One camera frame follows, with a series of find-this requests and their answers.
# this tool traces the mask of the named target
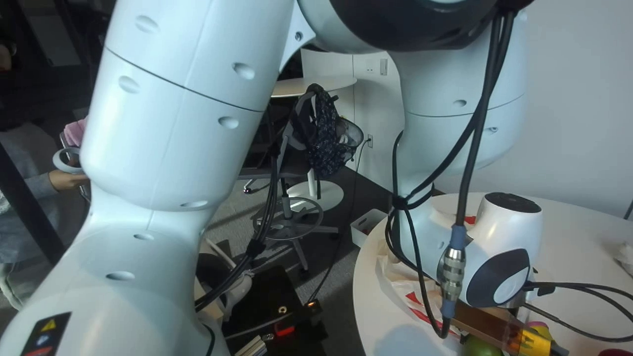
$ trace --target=white bin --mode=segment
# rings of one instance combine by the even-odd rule
[[[362,247],[367,235],[386,217],[386,213],[378,209],[371,209],[351,223],[349,226],[352,229],[352,241],[354,244],[358,247]]]

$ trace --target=gray sleeve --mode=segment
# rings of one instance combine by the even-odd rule
[[[26,178],[24,181],[27,183],[29,190],[31,190],[31,193],[33,193],[36,199],[57,194],[57,191],[51,184],[51,180],[48,179],[48,173]],[[2,191],[0,191],[0,215],[6,213],[9,208],[11,208],[9,201],[6,199]]]

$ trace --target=round white table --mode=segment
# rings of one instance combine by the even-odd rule
[[[356,78],[352,76],[333,76],[280,80],[275,84],[271,98],[302,96],[312,83],[317,83],[329,92],[353,86],[356,83]],[[288,195],[291,198],[300,197],[313,200],[317,202],[323,210],[330,210],[343,200],[343,189],[338,184],[329,181],[321,181],[321,198],[317,199],[316,183],[314,171],[310,170],[308,172],[308,181],[290,187],[288,189]],[[294,203],[291,208],[298,212],[305,204],[304,201],[298,201]]]
[[[467,213],[475,215],[484,193],[468,195]],[[537,280],[604,284],[633,293],[633,278],[612,256],[619,244],[633,243],[633,222],[573,205],[530,198],[543,209],[543,234]],[[454,213],[457,194],[436,196],[433,206]],[[454,338],[439,339],[430,325],[419,321],[380,275],[377,247],[384,239],[386,220],[371,232],[354,268],[354,313],[367,356],[456,355],[461,346]],[[633,303],[607,293],[626,309]],[[533,304],[581,330],[607,337],[633,334],[633,325],[611,305],[584,293],[557,289]],[[570,355],[596,356],[607,348],[633,350],[633,342],[604,343],[576,334],[540,315],[529,320],[548,324],[553,338]]]

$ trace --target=person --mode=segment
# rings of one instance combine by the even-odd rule
[[[88,178],[55,169],[53,155],[57,146],[51,136],[34,124],[0,118],[0,144],[62,242],[70,245],[87,212],[87,202],[76,188]],[[51,268],[0,191],[0,289],[11,306],[20,310]]]

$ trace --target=patterned backpack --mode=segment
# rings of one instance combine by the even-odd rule
[[[339,116],[334,106],[337,99],[320,85],[311,84],[290,116],[293,128],[306,145],[308,162],[317,179],[330,177],[343,168],[364,138],[358,126]]]

